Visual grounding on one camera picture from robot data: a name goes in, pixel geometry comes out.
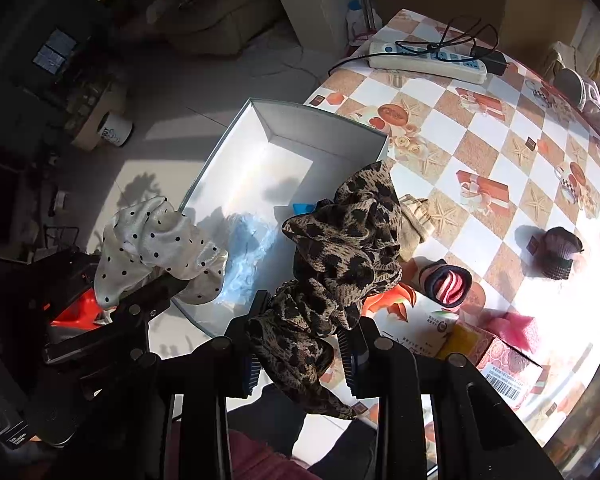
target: barcode label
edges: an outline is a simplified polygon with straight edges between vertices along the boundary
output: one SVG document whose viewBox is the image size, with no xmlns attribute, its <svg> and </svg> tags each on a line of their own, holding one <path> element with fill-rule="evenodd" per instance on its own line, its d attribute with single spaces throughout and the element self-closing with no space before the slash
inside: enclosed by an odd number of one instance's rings
<svg viewBox="0 0 600 480">
<path fill-rule="evenodd" d="M 523 382 L 507 374 L 500 368 L 496 368 L 491 363 L 487 363 L 481 370 L 481 373 L 507 404 L 510 406 L 517 405 L 516 401 L 525 389 Z"/>
</svg>

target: white satin scrunchie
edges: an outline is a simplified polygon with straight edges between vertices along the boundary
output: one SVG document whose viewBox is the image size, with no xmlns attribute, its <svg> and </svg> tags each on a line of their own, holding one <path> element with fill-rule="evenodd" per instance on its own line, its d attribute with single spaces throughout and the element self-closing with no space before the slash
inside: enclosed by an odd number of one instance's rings
<svg viewBox="0 0 600 480">
<path fill-rule="evenodd" d="M 94 281 L 98 304 L 116 306 L 160 267 L 190 280 L 177 295 L 185 303 L 213 300 L 222 289 L 227 251 L 176 211 L 163 196 L 118 211 L 107 223 Z"/>
</svg>

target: power strip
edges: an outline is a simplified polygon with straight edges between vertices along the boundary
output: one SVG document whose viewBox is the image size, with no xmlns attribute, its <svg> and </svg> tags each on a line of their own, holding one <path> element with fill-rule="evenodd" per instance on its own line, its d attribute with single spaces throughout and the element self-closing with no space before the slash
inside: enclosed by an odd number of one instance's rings
<svg viewBox="0 0 600 480">
<path fill-rule="evenodd" d="M 424 47 L 414 47 L 412 50 L 424 52 Z M 404 47 L 397 46 L 395 43 L 380 43 L 374 41 L 369 46 L 369 54 L 382 53 L 401 53 L 409 52 Z M 482 84 L 487 79 L 487 67 L 479 59 L 449 63 L 440 61 L 442 59 L 469 59 L 468 56 L 456 54 L 449 49 L 441 48 L 438 52 L 427 52 L 419 56 L 374 56 L 369 58 L 371 68 L 384 68 L 389 70 L 409 70 L 410 72 L 423 72 L 425 74 L 441 75 L 467 81 L 474 84 Z"/>
</svg>

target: tile floor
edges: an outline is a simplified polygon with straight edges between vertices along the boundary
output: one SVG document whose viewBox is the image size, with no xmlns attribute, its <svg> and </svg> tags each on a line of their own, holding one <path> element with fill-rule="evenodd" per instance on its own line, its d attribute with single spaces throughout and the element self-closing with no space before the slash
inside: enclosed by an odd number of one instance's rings
<svg viewBox="0 0 600 480">
<path fill-rule="evenodd" d="M 167 44 L 136 47 L 125 57 L 129 92 L 126 115 L 134 132 L 125 146 L 70 149 L 59 163 L 59 187 L 69 192 L 58 224 L 80 228 L 78 245 L 91 253 L 102 243 L 106 222 L 120 208 L 158 194 L 178 207 L 219 137 L 250 98 L 302 103 L 336 59 L 303 50 L 288 22 L 255 38 L 235 58 L 184 57 Z M 191 352 L 208 339 L 172 305 L 152 320 L 149 341 L 161 358 Z M 247 400 L 260 396 L 263 377 Z M 177 414 L 182 398 L 177 399 Z M 320 460 L 347 427 L 346 421 L 307 417 L 294 455 Z"/>
</svg>

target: pink and black rolled sock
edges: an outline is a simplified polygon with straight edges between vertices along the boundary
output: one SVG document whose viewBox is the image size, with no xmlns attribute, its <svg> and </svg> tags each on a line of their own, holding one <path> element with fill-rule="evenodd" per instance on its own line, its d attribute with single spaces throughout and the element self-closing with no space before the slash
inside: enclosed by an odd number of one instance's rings
<svg viewBox="0 0 600 480">
<path fill-rule="evenodd" d="M 573 257 L 582 251 L 582 241 L 575 234 L 564 227 L 552 227 L 542 237 L 538 264 L 546 277 L 566 280 L 571 273 Z"/>
<path fill-rule="evenodd" d="M 418 281 L 425 296 L 451 310 L 460 307 L 474 280 L 468 270 L 438 260 L 423 267 Z"/>
</svg>

